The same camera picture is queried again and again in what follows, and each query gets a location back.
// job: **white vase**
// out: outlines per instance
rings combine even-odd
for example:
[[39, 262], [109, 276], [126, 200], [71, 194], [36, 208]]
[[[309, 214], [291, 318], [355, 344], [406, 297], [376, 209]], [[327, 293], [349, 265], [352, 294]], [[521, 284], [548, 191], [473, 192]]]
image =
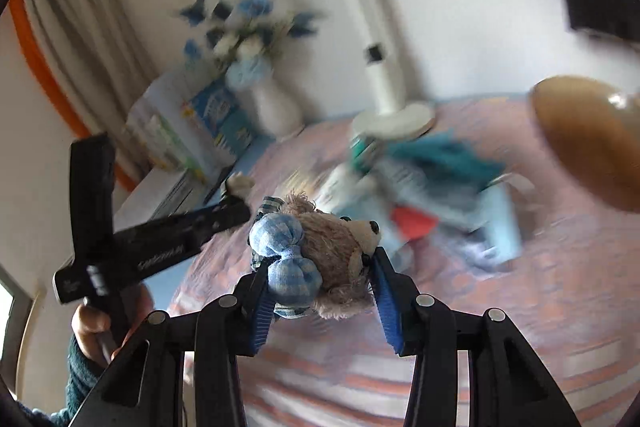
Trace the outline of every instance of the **white vase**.
[[262, 129], [277, 141], [297, 136], [305, 128], [300, 107], [272, 75], [255, 84], [251, 92]]

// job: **blue cloth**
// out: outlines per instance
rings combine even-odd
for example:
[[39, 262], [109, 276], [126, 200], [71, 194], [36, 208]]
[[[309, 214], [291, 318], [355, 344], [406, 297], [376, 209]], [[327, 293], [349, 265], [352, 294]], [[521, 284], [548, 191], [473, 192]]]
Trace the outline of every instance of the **blue cloth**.
[[304, 235], [299, 220], [278, 213], [266, 214], [249, 232], [255, 253], [261, 259], [275, 258], [269, 266], [269, 291], [287, 308], [311, 306], [322, 285], [316, 264], [300, 252]]

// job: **blue flower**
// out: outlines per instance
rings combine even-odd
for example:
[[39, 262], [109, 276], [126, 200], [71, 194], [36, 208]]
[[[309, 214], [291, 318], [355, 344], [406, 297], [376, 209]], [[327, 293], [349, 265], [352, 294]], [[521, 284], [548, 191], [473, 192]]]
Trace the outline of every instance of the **blue flower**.
[[255, 33], [262, 39], [262, 44], [270, 46], [273, 42], [273, 28], [267, 24], [259, 24]]
[[300, 37], [315, 35], [316, 33], [318, 33], [318, 30], [316, 30], [315, 28], [308, 28], [306, 26], [299, 26], [297, 24], [294, 24], [287, 35], [289, 37], [293, 37], [294, 39], [298, 39]]
[[273, 2], [270, 0], [241, 0], [238, 9], [249, 19], [268, 15], [273, 11]]
[[294, 25], [308, 26], [316, 18], [316, 14], [312, 12], [300, 12], [293, 17]]
[[234, 91], [247, 89], [269, 76], [271, 71], [270, 61], [262, 55], [238, 60], [226, 70], [226, 85]]
[[190, 60], [199, 60], [202, 57], [200, 47], [193, 39], [189, 39], [184, 45], [184, 54]]
[[191, 6], [187, 6], [180, 10], [180, 17], [184, 17], [187, 19], [189, 26], [197, 26], [204, 19], [207, 18], [207, 14], [205, 13], [205, 0], [196, 0]]
[[315, 18], [316, 15], [311, 12], [301, 12], [297, 14], [293, 17], [292, 26], [287, 35], [295, 39], [315, 35], [318, 30], [309, 26]]
[[210, 49], [216, 47], [216, 44], [220, 42], [220, 39], [225, 35], [225, 31], [222, 28], [213, 28], [205, 33], [205, 38], [207, 39], [207, 46]]

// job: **floor lamp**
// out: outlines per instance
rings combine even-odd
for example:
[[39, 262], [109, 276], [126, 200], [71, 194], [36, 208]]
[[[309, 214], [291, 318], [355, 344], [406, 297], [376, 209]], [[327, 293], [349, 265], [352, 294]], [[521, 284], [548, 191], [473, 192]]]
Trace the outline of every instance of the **floor lamp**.
[[346, 0], [364, 46], [364, 59], [376, 110], [366, 110], [353, 120], [354, 136], [386, 140], [414, 139], [434, 124], [428, 102], [406, 100], [406, 85], [399, 54], [380, 0]]

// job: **striped blanket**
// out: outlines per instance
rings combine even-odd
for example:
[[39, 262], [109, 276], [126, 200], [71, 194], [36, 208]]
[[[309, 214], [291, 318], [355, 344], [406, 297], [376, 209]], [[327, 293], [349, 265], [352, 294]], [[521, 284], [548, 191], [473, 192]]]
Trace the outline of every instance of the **striped blanket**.
[[[270, 146], [252, 171], [253, 207], [298, 166], [342, 161], [348, 125], [319, 124]], [[412, 242], [416, 284], [452, 309], [507, 311], [582, 424], [614, 425], [640, 389], [640, 217], [594, 201], [559, 168], [523, 98], [441, 105], [437, 129], [453, 130], [479, 155], [532, 180], [543, 210], [536, 236], [513, 271], [500, 277], [476, 279], [428, 238]], [[205, 247], [175, 294], [172, 314], [201, 309], [249, 272], [247, 233], [248, 225]], [[459, 425], [468, 422], [465, 364], [461, 353]], [[343, 322], [280, 320], [257, 357], [239, 360], [252, 426], [402, 425], [413, 366], [413, 358], [399, 359], [387, 346], [375, 310]]]

